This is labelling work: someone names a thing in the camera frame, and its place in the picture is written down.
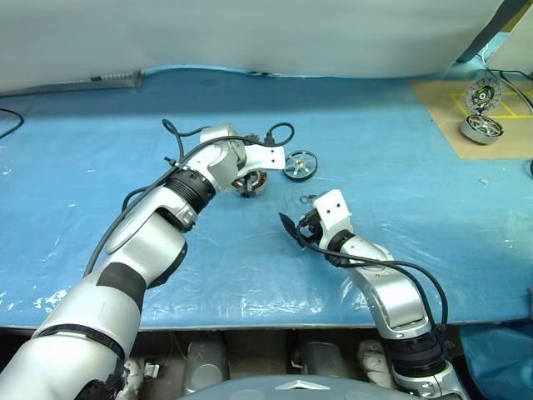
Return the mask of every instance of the black wire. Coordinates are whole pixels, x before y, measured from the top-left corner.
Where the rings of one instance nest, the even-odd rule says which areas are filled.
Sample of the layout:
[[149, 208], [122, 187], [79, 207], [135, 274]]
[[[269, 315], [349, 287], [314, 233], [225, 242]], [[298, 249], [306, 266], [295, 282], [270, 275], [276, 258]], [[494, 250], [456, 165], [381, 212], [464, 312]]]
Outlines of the black wire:
[[289, 136], [287, 137], [287, 139], [279, 142], [279, 143], [275, 143], [275, 144], [266, 144], [264, 142], [260, 142], [258, 140], [254, 140], [254, 139], [250, 139], [249, 137], [243, 137], [243, 136], [224, 136], [224, 137], [215, 137], [213, 139], [210, 139], [210, 140], [207, 140], [206, 142], [204, 143], [201, 143], [199, 146], [196, 146], [195, 148], [193, 148], [190, 152], [188, 152], [187, 154], [185, 154], [185, 156], [183, 157], [183, 159], [181, 160], [181, 163], [182, 164], [185, 164], [187, 163], [188, 161], [191, 160], [191, 158], [193, 158], [196, 154], [198, 154], [201, 150], [203, 150], [204, 148], [206, 148], [207, 146], [210, 146], [212, 145], [213, 143], [217, 143], [217, 142], [223, 142], [225, 140], [241, 140], [245, 143], [250, 143], [250, 144], [258, 144], [259, 146], [263, 146], [264, 148], [278, 148], [280, 146], [285, 146], [287, 143], [289, 143], [292, 138], [294, 137], [294, 133], [295, 133], [295, 129], [294, 127], [292, 126], [291, 123], [288, 123], [288, 122], [279, 122], [275, 125], [272, 125], [270, 127], [270, 129], [268, 129], [268, 131], [266, 131], [266, 135], [272, 135], [274, 133], [274, 130], [275, 129], [278, 129], [280, 127], [287, 127], [291, 130], [291, 132], [289, 133]]
[[148, 189], [148, 186], [143, 186], [143, 187], [140, 187], [140, 188], [137, 188], [137, 189], [134, 189], [132, 190], [130, 193], [128, 193], [126, 195], [126, 197], [124, 198], [124, 200], [122, 201], [122, 208], [121, 208], [121, 211], [124, 211], [127, 207], [127, 204], [130, 202], [130, 200], [132, 199], [133, 196], [135, 196], [136, 194], [138, 193], [142, 193], [144, 192], [145, 190]]
[[404, 267], [414, 268], [417, 271], [420, 271], [424, 275], [426, 275], [433, 285], [436, 288], [436, 291], [439, 293], [439, 296], [441, 298], [441, 304], [442, 304], [442, 316], [441, 316], [441, 326], [443, 329], [446, 329], [446, 325], [448, 323], [448, 300], [446, 298], [446, 294], [444, 293], [444, 290], [442, 289], [442, 286], [439, 284], [439, 282], [436, 280], [436, 278], [425, 268], [420, 267], [419, 265], [416, 265], [412, 262], [404, 262], [404, 261], [380, 261], [375, 260], [373, 258], [366, 258], [366, 257], [359, 257], [359, 256], [352, 256], [350, 254], [343, 254], [341, 252], [333, 252], [331, 250], [325, 250], [322, 248], [319, 248], [318, 246], [309, 243], [306, 238], [301, 234], [300, 232], [301, 224], [298, 223], [296, 226], [296, 235], [298, 239], [301, 241], [302, 244], [304, 244], [306, 247], [310, 248], [311, 250], [314, 250], [315, 252], [322, 253], [328, 256], [332, 257], [338, 257], [338, 258], [345, 258], [347, 260], [353, 260], [358, 261], [358, 264], [351, 264], [349, 266], [344, 266], [344, 268], [360, 268], [360, 267], [371, 267], [375, 265], [381, 265], [383, 267], [389, 267], [391, 269], [394, 269], [400, 273], [403, 273], [406, 275], [410, 280], [412, 280], [413, 284], [415, 285], [416, 289], [418, 289], [418, 292], [420, 293], [422, 303], [424, 304], [424, 309], [426, 310], [427, 317], [430, 321], [430, 325], [432, 328], [434, 328], [435, 325], [435, 319], [433, 318], [433, 313], [431, 311], [431, 306], [429, 304], [429, 301], [427, 300], [426, 292], [424, 291], [424, 288], [411, 273], [407, 272]]
[[165, 182], [165, 180], [167, 180], [167, 178], [170, 177], [180, 167], [180, 164], [183, 165], [183, 164], [187, 163], [187, 161], [189, 161], [195, 154], [200, 152], [202, 149], [206, 148], [207, 146], [210, 146], [213, 143], [223, 142], [223, 141], [226, 141], [226, 140], [242, 140], [243, 142], [251, 143], [251, 144], [258, 144], [259, 146], [263, 146], [265, 148], [273, 148], [273, 147], [274, 148], [278, 148], [280, 146], [284, 146], [287, 143], [289, 143], [292, 140], [292, 138], [294, 137], [294, 133], [295, 133], [295, 129], [290, 123], [288, 123], [288, 122], [279, 122], [279, 123], [277, 123], [275, 125], [272, 125], [270, 127], [270, 129], [268, 129], [268, 131], [266, 132], [266, 135], [272, 135], [273, 131], [275, 129], [277, 129], [279, 127], [288, 127], [291, 130], [291, 133], [289, 134], [287, 139], [285, 139], [285, 140], [283, 140], [283, 141], [281, 141], [279, 143], [266, 144], [266, 143], [259, 142], [257, 140], [253, 140], [253, 139], [250, 139], [250, 138], [247, 138], [247, 137], [242, 137], [242, 136], [215, 137], [215, 138], [213, 138], [211, 140], [207, 140], [206, 142], [201, 143], [200, 145], [198, 145], [195, 148], [193, 148], [190, 152], [188, 152], [187, 154], [183, 155], [182, 154], [183, 143], [182, 143], [182, 140], [181, 140], [181, 137], [180, 137], [180, 133], [177, 132], [176, 127], [172, 124], [172, 122], [168, 121], [167, 119], [163, 119], [162, 120], [162, 124], [163, 124], [163, 127], [165, 127], [165, 129], [168, 132], [170, 132], [171, 134], [173, 134], [176, 137], [176, 139], [177, 139], [178, 147], [180, 148], [180, 160], [179, 160], [178, 164], [176, 164], [175, 166], [169, 168], [168, 171], [166, 171], [164, 174], [162, 174], [150, 186], [147, 186], [147, 187], [144, 187], [144, 188], [140, 187], [138, 189], [135, 189], [135, 190], [131, 191], [128, 195], [126, 195], [126, 198], [124, 198], [124, 201], [122, 203], [122, 206], [124, 206], [124, 204], [127, 204], [127, 202], [132, 198], [132, 196], [135, 196], [136, 194], [140, 193], [139, 196], [135, 200], [133, 200], [133, 202], [131, 204], [127, 205], [122, 210], [122, 212], [118, 215], [117, 218], [115, 218], [115, 220], [112, 222], [112, 224], [106, 230], [106, 232], [102, 235], [102, 237], [100, 238], [100, 241], [98, 242], [97, 246], [94, 248], [94, 251], [92, 252], [91, 258], [89, 259], [89, 262], [88, 262], [88, 264], [87, 264], [87, 266], [85, 268], [85, 271], [83, 272], [83, 277], [86, 277], [89, 273], [92, 272], [92, 270], [94, 269], [94, 266], [95, 266], [95, 264], [96, 264], [96, 262], [98, 260], [98, 256], [100, 255], [100, 253], [102, 252], [102, 250], [103, 250], [103, 248], [104, 248], [104, 246], [106, 244], [106, 241], [111, 237], [112, 232], [115, 230], [115, 228], [117, 228], [118, 224], [120, 222], [122, 222], [122, 220], [126, 217], [126, 215], [128, 215], [129, 212], [136, 205], [138, 205], [138, 203], [141, 200], [143, 200], [143, 198], [145, 198], [148, 195], [148, 193], [150, 193], [154, 188], [158, 187], [163, 182]]
[[176, 127], [174, 126], [174, 124], [172, 122], [168, 121], [167, 119], [162, 119], [161, 123], [163, 124], [163, 127], [165, 127], [165, 129], [168, 132], [170, 132], [172, 135], [174, 135], [174, 137], [177, 140], [177, 148], [178, 148], [179, 153], [180, 153], [180, 157], [179, 157], [178, 162], [180, 163], [182, 161], [182, 158], [183, 158], [183, 153], [185, 152], [184, 149], [183, 149], [182, 136], [177, 131]]
[[188, 138], [189, 136], [196, 135], [197, 133], [200, 133], [203, 129], [209, 128], [210, 125], [206, 125], [205, 127], [197, 127], [194, 131], [185, 132], [185, 133], [178, 133], [180, 135], [180, 138]]
[[[507, 79], [506, 76], [504, 75], [505, 72], [506, 71], [500, 71], [500, 78], [506, 81], [507, 83], [509, 83], [510, 85], [512, 85], [511, 81]], [[527, 97], [518, 87], [516, 87], [515, 85], [512, 85], [512, 86], [514, 86], [514, 90], [516, 90], [518, 94], [520, 94], [533, 108], [533, 101], [531, 101], [531, 99]]]
[[527, 73], [522, 71], [516, 71], [516, 70], [505, 70], [505, 69], [494, 69], [494, 68], [487, 68], [487, 71], [492, 71], [496, 73], [519, 73], [521, 76], [523, 76], [526, 79], [529, 79], [530, 81], [533, 81], [533, 77], [530, 77]]
[[96, 264], [98, 260], [98, 256], [103, 250], [103, 247], [105, 246], [107, 240], [111, 237], [112, 232], [115, 230], [115, 228], [118, 226], [119, 223], [122, 222], [122, 220], [126, 217], [126, 215], [129, 214], [129, 212], [136, 206], [138, 203], [145, 198], [148, 193], [150, 193], [154, 188], [159, 186], [161, 183], [163, 183], [165, 180], [167, 180], [168, 177], [170, 177], [175, 171], [177, 170], [177, 167], [171, 167], [169, 168], [165, 173], [163, 173], [158, 179], [156, 179], [150, 186], [146, 188], [144, 192], [142, 192], [139, 197], [137, 197], [133, 202], [126, 207], [124, 211], [122, 211], [120, 214], [118, 214], [118, 217], [115, 218], [115, 220], [112, 222], [112, 224], [109, 226], [109, 228], [106, 230], [106, 232], [102, 235], [100, 238], [100, 241], [98, 242], [97, 246], [94, 248], [94, 251], [92, 252], [91, 258], [89, 259], [89, 262], [85, 268], [85, 271], [83, 272], [83, 277], [86, 277], [89, 273], [92, 272], [92, 269], [94, 268], [94, 265]]
[[12, 114], [15, 117], [18, 117], [18, 122], [15, 124], [14, 127], [10, 127], [7, 131], [0, 133], [0, 139], [4, 139], [7, 135], [15, 132], [17, 129], [19, 129], [24, 124], [24, 117], [20, 115], [18, 112], [13, 111], [13, 110], [8, 110], [7, 108], [0, 108], [0, 111], [4, 113]]

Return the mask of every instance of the metal part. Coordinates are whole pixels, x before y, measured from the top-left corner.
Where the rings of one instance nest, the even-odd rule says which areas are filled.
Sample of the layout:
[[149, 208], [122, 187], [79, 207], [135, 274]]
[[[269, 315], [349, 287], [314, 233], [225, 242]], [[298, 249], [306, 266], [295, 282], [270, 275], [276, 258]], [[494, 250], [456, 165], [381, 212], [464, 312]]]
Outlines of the metal part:
[[461, 132], [479, 144], [491, 144], [503, 135], [503, 127], [483, 115], [469, 115], [461, 124]]
[[267, 173], [257, 170], [233, 181], [232, 186], [245, 198], [253, 198], [267, 182]]
[[[331, 240], [341, 231], [353, 233], [351, 213], [340, 190], [334, 189], [317, 197], [313, 207], [321, 219], [320, 248], [328, 248]], [[346, 240], [340, 253], [381, 261], [394, 259], [386, 248], [358, 236]], [[347, 273], [365, 295], [383, 338], [415, 338], [431, 330], [420, 294], [404, 274], [380, 266], [348, 268]]]
[[311, 178], [318, 169], [318, 158], [307, 150], [292, 152], [285, 159], [283, 173], [292, 181], [302, 182]]
[[182, 224], [184, 230], [190, 229], [198, 218], [194, 209], [172, 190], [163, 186], [156, 187], [118, 225], [107, 241], [106, 253], [116, 252], [160, 208], [170, 212]]
[[301, 347], [303, 373], [337, 378], [350, 378], [341, 350], [333, 342], [309, 341]]
[[396, 383], [421, 398], [441, 398], [455, 394], [461, 400], [470, 400], [450, 362], [446, 368], [429, 377], [404, 377], [392, 371]]
[[146, 364], [144, 364], [144, 378], [156, 379], [157, 375], [159, 375], [159, 368], [159, 364], [147, 362]]
[[191, 394], [229, 379], [226, 347], [217, 332], [210, 332], [189, 345], [183, 394]]
[[113, 73], [98, 77], [90, 77], [88, 79], [80, 79], [77, 81], [59, 82], [49, 85], [10, 90], [8, 92], [2, 92], [0, 95], [2, 97], [26, 96], [28, 94], [74, 92], [94, 89], [137, 88], [142, 85], [145, 75], [146, 70]]
[[[234, 150], [243, 151], [246, 164], [238, 166], [243, 159]], [[242, 145], [240, 141], [213, 143], [198, 152], [189, 162], [188, 167], [194, 168], [206, 177], [212, 186], [220, 192], [230, 186], [233, 181], [248, 173], [264, 169], [283, 169], [285, 152], [283, 147], [263, 147], [257, 144]]]
[[477, 114], [495, 108], [501, 99], [501, 84], [491, 77], [475, 81], [466, 89], [466, 106]]
[[417, 338], [431, 330], [420, 294], [401, 272], [360, 267], [349, 268], [347, 273], [365, 296], [382, 338]]
[[125, 263], [139, 273], [149, 287], [172, 265], [184, 246], [184, 236], [159, 214], [153, 213], [132, 238], [103, 260], [97, 271], [87, 275], [67, 294], [34, 336], [54, 326], [81, 325], [104, 333], [128, 355], [141, 321], [140, 310], [126, 293], [98, 286], [98, 279], [108, 265]]

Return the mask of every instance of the table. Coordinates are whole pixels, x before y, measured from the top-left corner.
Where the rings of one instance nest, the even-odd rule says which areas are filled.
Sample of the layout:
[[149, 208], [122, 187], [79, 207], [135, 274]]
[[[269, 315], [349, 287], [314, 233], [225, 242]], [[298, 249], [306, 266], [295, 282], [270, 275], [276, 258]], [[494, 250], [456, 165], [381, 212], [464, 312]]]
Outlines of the table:
[[357, 234], [436, 275], [451, 322], [529, 316], [526, 161], [460, 160], [406, 80], [174, 69], [140, 88], [6, 97], [0, 107], [27, 119], [0, 141], [0, 326], [38, 326], [80, 279], [123, 196], [176, 156], [164, 117], [182, 131], [231, 122], [262, 136], [288, 121], [296, 137], [286, 151], [314, 152], [319, 169], [302, 183], [269, 172], [255, 199], [217, 195], [187, 234], [184, 263], [147, 292], [143, 328], [371, 326], [345, 272], [302, 251], [277, 217], [298, 218], [302, 195], [332, 188]]

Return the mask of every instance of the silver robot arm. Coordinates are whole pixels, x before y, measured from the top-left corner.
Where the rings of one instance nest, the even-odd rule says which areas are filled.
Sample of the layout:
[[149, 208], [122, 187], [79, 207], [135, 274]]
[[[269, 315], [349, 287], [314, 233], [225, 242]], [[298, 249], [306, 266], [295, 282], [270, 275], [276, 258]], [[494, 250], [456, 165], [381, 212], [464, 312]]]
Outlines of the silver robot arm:
[[[205, 128], [201, 142], [234, 136]], [[141, 321], [144, 292], [187, 252], [183, 235], [216, 193], [250, 171], [283, 169], [283, 147], [210, 144], [152, 190], [107, 240], [105, 258], [57, 305], [0, 374], [0, 398], [114, 398]]]
[[[413, 281], [392, 267], [355, 267], [360, 262], [335, 257], [334, 254], [345, 254], [383, 262], [394, 260], [386, 248], [353, 233], [351, 213], [340, 190], [316, 197], [313, 209], [301, 218], [297, 227], [282, 214], [281, 220], [300, 244], [313, 247], [312, 243], [317, 243], [319, 249], [331, 253], [326, 255], [330, 263], [344, 264], [342, 266], [366, 298], [388, 350], [394, 380], [400, 388], [421, 398], [456, 396], [469, 400], [454, 368], [446, 360], [440, 333], [431, 326]], [[307, 228], [311, 236], [302, 236], [301, 228]]]

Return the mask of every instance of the pulley wheel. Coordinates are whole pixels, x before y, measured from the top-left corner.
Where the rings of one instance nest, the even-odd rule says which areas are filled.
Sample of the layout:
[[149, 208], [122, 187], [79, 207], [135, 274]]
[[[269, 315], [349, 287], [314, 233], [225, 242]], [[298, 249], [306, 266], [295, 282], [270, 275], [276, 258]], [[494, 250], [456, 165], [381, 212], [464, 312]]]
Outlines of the pulley wheel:
[[316, 155], [307, 150], [298, 150], [286, 156], [283, 173], [292, 181], [303, 182], [312, 177], [317, 169]]
[[461, 132], [476, 143], [491, 144], [503, 135], [503, 127], [483, 115], [469, 115], [461, 124]]

